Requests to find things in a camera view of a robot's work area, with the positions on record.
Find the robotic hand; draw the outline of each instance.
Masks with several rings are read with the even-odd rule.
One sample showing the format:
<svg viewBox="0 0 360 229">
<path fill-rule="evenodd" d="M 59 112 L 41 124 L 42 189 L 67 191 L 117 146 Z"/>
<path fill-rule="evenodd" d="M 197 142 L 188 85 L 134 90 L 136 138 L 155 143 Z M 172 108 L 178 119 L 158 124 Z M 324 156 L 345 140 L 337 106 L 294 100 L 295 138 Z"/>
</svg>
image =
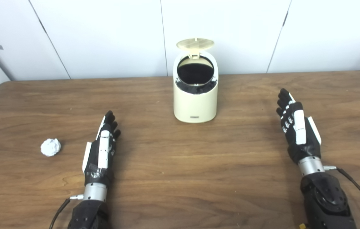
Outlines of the robotic hand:
<svg viewBox="0 0 360 229">
<path fill-rule="evenodd" d="M 99 127 L 96 139 L 88 142 L 82 171 L 85 175 L 83 201 L 72 211 L 68 229 L 109 229 L 109 212 L 106 205 L 107 189 L 113 178 L 112 159 L 116 151 L 115 116 L 108 111 Z"/>
<path fill-rule="evenodd" d="M 300 189 L 311 229 L 356 229 L 347 196 L 336 177 L 325 173 L 335 169 L 321 163 L 321 137 L 303 105 L 284 88 L 280 90 L 280 124 L 288 143 L 287 151 L 303 175 Z"/>
</svg>

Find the open lid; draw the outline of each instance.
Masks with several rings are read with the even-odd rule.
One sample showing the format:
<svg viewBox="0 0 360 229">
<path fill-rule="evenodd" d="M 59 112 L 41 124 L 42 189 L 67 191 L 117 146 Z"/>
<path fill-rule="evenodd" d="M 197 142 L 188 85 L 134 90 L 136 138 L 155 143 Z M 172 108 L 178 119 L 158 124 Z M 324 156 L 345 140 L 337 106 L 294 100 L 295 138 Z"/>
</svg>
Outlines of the open lid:
<svg viewBox="0 0 360 229">
<path fill-rule="evenodd" d="M 207 50 L 213 46 L 214 42 L 212 40 L 204 38 L 185 39 L 177 43 L 178 48 L 190 52 L 188 54 L 190 59 L 199 59 L 200 51 Z"/>
</svg>

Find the wooden table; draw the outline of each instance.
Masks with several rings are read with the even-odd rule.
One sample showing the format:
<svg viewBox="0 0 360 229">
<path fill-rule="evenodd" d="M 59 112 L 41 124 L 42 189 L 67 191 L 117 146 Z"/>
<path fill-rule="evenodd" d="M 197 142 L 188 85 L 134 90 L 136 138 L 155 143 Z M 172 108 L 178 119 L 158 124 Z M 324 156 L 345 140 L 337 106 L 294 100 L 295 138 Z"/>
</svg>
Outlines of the wooden table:
<svg viewBox="0 0 360 229">
<path fill-rule="evenodd" d="M 360 71 L 223 75 L 217 116 L 201 124 L 174 117 L 172 86 L 171 77 L 1 84 L 0 229 L 47 228 L 84 191 L 85 144 L 107 110 L 122 130 L 107 200 L 114 229 L 298 228 L 301 175 L 275 112 L 281 87 L 314 117 L 324 164 L 360 184 Z M 58 155 L 41 154 L 47 138 L 61 141 Z M 331 173 L 360 229 L 360 192 Z"/>
</svg>

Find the crumpled paper ball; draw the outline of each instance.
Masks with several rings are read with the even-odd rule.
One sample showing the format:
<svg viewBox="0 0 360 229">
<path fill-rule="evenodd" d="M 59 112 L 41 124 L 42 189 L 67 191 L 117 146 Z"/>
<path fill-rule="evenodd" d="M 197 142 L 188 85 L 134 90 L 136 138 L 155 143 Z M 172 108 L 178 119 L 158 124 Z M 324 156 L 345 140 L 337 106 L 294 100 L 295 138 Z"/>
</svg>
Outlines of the crumpled paper ball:
<svg viewBox="0 0 360 229">
<path fill-rule="evenodd" d="M 41 152 L 46 156 L 54 156 L 61 149 L 58 139 L 47 139 L 41 145 Z"/>
</svg>

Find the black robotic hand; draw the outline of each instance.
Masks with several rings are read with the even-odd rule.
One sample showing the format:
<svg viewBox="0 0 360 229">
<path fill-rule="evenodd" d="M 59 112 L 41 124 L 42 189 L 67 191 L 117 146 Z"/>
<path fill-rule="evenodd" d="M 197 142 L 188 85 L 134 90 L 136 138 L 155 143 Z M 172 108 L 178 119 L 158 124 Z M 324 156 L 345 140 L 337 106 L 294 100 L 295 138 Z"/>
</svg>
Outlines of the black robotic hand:
<svg viewBox="0 0 360 229">
<path fill-rule="evenodd" d="M 280 90 L 278 105 L 276 112 L 289 144 L 287 151 L 303 175 L 300 189 L 309 227 L 356 229 L 347 196 L 337 178 L 326 173 L 321 163 L 321 138 L 313 119 L 304 116 L 302 103 L 284 88 Z"/>
<path fill-rule="evenodd" d="M 285 133 L 290 158 L 296 164 L 308 156 L 321 158 L 321 138 L 311 117 L 305 117 L 303 105 L 296 102 L 284 88 L 280 90 L 279 107 L 280 125 Z"/>
<path fill-rule="evenodd" d="M 116 139 L 120 135 L 115 116 L 108 111 L 104 116 L 95 141 L 88 142 L 82 171 L 85 175 L 83 201 L 72 212 L 68 229 L 110 229 L 106 204 L 107 190 L 111 186 L 112 161 Z"/>
</svg>

